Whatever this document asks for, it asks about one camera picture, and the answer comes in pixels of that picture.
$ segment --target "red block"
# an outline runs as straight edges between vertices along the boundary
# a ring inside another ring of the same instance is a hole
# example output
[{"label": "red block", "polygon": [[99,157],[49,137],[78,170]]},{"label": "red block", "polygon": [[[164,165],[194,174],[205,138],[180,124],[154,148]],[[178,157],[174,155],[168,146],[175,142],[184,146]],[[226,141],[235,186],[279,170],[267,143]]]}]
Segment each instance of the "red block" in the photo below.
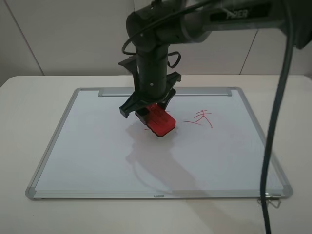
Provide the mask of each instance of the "red block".
[{"label": "red block", "polygon": [[153,104],[147,109],[150,111],[146,125],[158,136],[163,137],[176,127],[176,120],[170,114]]}]

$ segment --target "white table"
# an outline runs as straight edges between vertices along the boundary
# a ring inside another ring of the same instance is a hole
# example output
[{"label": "white table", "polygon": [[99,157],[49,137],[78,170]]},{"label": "white table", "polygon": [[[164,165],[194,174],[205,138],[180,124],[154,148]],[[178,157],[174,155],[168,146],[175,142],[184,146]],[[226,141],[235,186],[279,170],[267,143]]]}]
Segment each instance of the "white table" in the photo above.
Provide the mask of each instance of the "white table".
[{"label": "white table", "polygon": [[[267,130],[278,76],[183,76],[179,86],[239,86]],[[14,77],[0,88],[1,234],[261,234],[254,199],[43,200],[24,191],[78,87],[132,86],[130,76]],[[293,187],[269,206],[273,234],[310,234],[312,220],[312,81],[291,76],[274,141]]]}]

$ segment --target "black wire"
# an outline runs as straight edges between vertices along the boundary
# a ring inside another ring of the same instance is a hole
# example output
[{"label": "black wire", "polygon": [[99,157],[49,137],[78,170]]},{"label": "black wire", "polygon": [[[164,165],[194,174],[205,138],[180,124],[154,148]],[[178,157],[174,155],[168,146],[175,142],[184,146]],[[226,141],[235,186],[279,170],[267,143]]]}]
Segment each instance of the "black wire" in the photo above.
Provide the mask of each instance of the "black wire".
[{"label": "black wire", "polygon": [[179,62],[181,61],[181,54],[180,54],[180,52],[178,52],[178,51],[171,52],[171,53],[168,54],[168,57],[169,56],[173,56],[173,55],[177,55],[177,59],[176,59],[176,61],[175,61],[175,63],[173,65],[171,65],[170,62],[167,61],[167,65],[170,68],[175,68],[179,64]]},{"label": "black wire", "polygon": [[261,180],[260,180],[260,198],[261,198],[261,206],[263,212],[263,219],[265,224],[266,234],[271,234],[270,227],[270,219],[268,213],[268,207],[266,203],[266,185],[267,185],[267,176],[268,176],[268,168],[272,153],[272,145],[275,134],[276,122],[278,119],[278,113],[281,107],[281,102],[283,99],[285,86],[288,78],[289,68],[292,61],[293,56],[293,46],[294,46],[294,26],[293,26],[293,18],[290,6],[288,4],[288,0],[283,0],[284,12],[286,18],[286,28],[287,28],[287,42],[286,42],[286,50],[284,54],[284,62],[281,71],[281,75],[279,78],[277,91],[275,94],[275,100],[272,108],[271,119],[268,129],[266,147],[263,157],[263,165],[261,172]]},{"label": "black wire", "polygon": [[183,10],[174,12],[172,14],[169,14],[169,15],[163,17],[163,18],[160,18],[160,19],[150,23],[149,25],[145,26],[144,28],[142,28],[141,30],[139,30],[135,34],[133,34],[129,39],[127,39],[126,42],[124,43],[124,45],[122,46],[121,51],[125,55],[135,55],[134,52],[127,52],[127,51],[125,51],[125,49],[130,44],[130,42],[132,42],[133,38],[135,38],[136,36],[146,32],[147,30],[150,30],[150,29],[153,29],[155,27],[158,27],[158,26],[160,26],[161,24],[163,24],[164,22],[166,22],[168,20],[172,20],[174,18],[183,16],[185,14],[193,12],[194,10],[196,10],[196,9],[198,9],[200,7],[206,6],[208,4],[214,4],[214,3],[217,3],[219,1],[220,0],[207,0],[207,1],[204,1],[204,2],[201,2],[201,3],[197,3],[197,4],[194,4],[193,6],[189,6],[189,7],[183,8]]}]

